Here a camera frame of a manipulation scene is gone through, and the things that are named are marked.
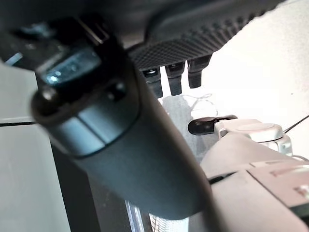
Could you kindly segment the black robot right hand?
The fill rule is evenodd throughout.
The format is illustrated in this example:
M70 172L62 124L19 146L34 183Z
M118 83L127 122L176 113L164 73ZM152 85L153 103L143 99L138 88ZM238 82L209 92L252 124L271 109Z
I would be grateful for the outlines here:
M147 85L211 55L278 0L3 0L0 57L41 81L32 117L80 169L167 219L215 211L204 173Z

